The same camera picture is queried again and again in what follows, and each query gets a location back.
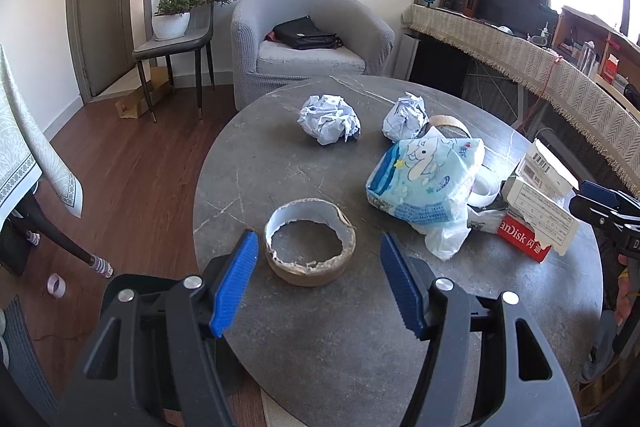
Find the bonsai plant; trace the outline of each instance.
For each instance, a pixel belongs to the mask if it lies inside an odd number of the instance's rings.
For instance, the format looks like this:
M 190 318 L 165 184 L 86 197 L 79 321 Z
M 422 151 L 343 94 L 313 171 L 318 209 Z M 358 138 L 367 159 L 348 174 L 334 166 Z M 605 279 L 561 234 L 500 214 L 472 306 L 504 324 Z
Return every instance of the bonsai plant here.
M 184 35 L 190 20 L 190 11 L 197 6 L 228 4 L 235 0 L 160 0 L 158 11 L 152 18 L 156 39 L 175 39 Z

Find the wooden floor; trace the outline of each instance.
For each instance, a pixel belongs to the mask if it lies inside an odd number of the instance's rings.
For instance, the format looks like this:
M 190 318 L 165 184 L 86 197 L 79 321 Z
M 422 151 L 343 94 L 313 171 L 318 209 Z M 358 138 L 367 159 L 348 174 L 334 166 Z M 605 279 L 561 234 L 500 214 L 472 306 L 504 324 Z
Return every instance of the wooden floor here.
M 205 89 L 202 121 L 195 99 L 193 88 L 179 89 L 158 104 L 156 124 L 148 115 L 118 118 L 113 100 L 91 103 L 51 141 L 82 184 L 82 217 L 71 216 L 47 182 L 36 197 L 56 226 L 110 261 L 116 274 L 180 279 L 198 272 L 191 222 L 195 188 L 207 152 L 236 110 L 232 86 Z M 45 288 L 54 272 L 66 282 L 60 300 Z M 40 364 L 58 397 L 95 327 L 106 284 L 45 237 L 22 277 L 0 269 L 0 306 L 20 296 Z M 260 391 L 250 378 L 230 405 L 239 427 L 265 426 Z

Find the packing tape roll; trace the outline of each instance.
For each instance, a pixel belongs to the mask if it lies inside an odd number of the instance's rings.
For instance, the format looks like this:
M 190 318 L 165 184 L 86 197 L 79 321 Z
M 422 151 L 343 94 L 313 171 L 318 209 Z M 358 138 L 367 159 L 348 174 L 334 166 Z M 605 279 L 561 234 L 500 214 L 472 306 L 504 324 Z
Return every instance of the packing tape roll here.
M 47 280 L 47 291 L 56 299 L 60 299 L 66 291 L 65 280 L 57 273 L 52 273 Z
M 429 126 L 432 127 L 455 127 L 466 133 L 466 137 L 471 138 L 471 133 L 458 118 L 448 114 L 437 114 L 429 118 Z
M 498 191 L 500 191 L 498 178 L 495 177 L 491 169 L 481 165 L 474 186 L 471 189 L 468 204 L 476 208 L 488 206 L 498 197 Z
M 342 251 L 322 263 L 286 263 L 278 257 L 271 246 L 273 235 L 287 223 L 293 221 L 313 221 L 334 230 L 340 239 Z M 356 232 L 349 219 L 340 208 L 329 201 L 317 198 L 291 201 L 278 208 L 264 227 L 264 239 L 267 243 L 267 261 L 281 279 L 296 286 L 324 286 L 338 279 L 351 260 L 356 248 Z
M 0 351 L 2 351 L 2 363 L 4 363 L 4 367 L 9 369 L 9 349 L 6 347 L 6 342 L 2 337 L 0 337 Z

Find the white flower pot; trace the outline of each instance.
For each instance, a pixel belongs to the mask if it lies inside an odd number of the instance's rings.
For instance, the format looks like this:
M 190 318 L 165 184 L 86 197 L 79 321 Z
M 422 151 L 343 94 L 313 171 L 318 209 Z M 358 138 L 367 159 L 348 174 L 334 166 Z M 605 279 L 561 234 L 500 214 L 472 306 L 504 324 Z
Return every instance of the white flower pot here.
M 151 17 L 151 25 L 154 29 L 156 39 L 159 41 L 165 41 L 183 36 L 187 31 L 190 18 L 190 13 L 154 15 Z

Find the round table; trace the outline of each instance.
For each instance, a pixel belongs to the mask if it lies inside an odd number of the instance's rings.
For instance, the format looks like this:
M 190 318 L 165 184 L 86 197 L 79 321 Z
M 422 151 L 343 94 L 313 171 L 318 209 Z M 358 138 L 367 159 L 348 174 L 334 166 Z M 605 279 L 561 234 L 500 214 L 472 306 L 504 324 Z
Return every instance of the round table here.
M 427 343 L 402 323 L 380 264 L 384 232 L 397 234 L 410 255 L 427 260 L 436 275 L 469 293 L 494 298 L 504 290 L 518 293 L 570 383 L 594 339 L 602 268 L 587 224 L 580 224 L 564 257 L 552 251 L 541 264 L 501 237 L 476 231 L 443 262 L 408 223 L 367 202 L 367 177 L 391 146 L 382 121 L 405 91 L 421 95 L 429 115 L 455 116 L 473 137 L 481 137 L 484 164 L 500 179 L 529 145 L 480 108 L 429 87 L 374 76 L 322 77 L 289 84 L 242 110 L 218 136 L 200 173 L 193 211 L 200 269 L 212 257 L 230 253 L 245 228 L 262 236 L 273 211 L 292 200 L 331 201 L 356 227 L 350 265 L 321 288 L 296 287 L 277 277 L 263 243 L 225 333 L 249 374 L 309 427 L 399 425 L 411 398 Z M 298 112 L 314 94 L 343 97 L 360 118 L 360 139 L 322 147 L 307 136 L 297 124 Z M 472 403 L 465 393 L 463 400 Z

